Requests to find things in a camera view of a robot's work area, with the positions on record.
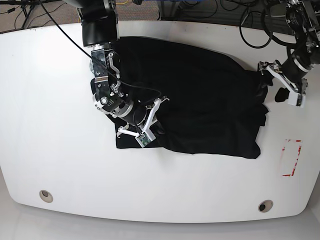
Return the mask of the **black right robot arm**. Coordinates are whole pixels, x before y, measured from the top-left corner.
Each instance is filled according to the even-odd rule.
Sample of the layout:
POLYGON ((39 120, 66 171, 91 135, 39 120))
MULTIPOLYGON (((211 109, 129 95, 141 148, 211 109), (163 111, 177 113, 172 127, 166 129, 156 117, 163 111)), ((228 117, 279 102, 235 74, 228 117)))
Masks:
POLYGON ((66 3, 77 9, 83 46, 92 48, 90 64, 96 109, 110 120, 119 121, 120 135, 163 135, 165 131, 156 117, 161 104, 159 98, 140 102, 134 90, 142 90, 143 86, 122 79, 121 59, 115 49, 120 38, 116 1, 68 0, 66 3))

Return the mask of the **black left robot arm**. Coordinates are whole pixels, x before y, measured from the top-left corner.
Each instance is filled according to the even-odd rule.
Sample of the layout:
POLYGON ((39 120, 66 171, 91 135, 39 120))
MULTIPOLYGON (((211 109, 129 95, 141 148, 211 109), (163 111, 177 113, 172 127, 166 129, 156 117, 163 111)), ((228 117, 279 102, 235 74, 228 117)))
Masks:
POLYGON ((260 22, 271 41, 286 47, 287 60, 280 63, 259 62, 261 74, 270 73, 283 84, 276 94, 276 101, 283 97, 288 104, 302 108, 306 99, 308 82, 305 75, 320 63, 320 23, 316 15, 316 3, 313 0, 274 0, 270 3, 261 1, 263 10, 260 22), (270 16, 273 6, 285 4, 285 21, 294 33, 296 42, 284 42, 274 36, 273 26, 266 25, 265 17, 270 16))

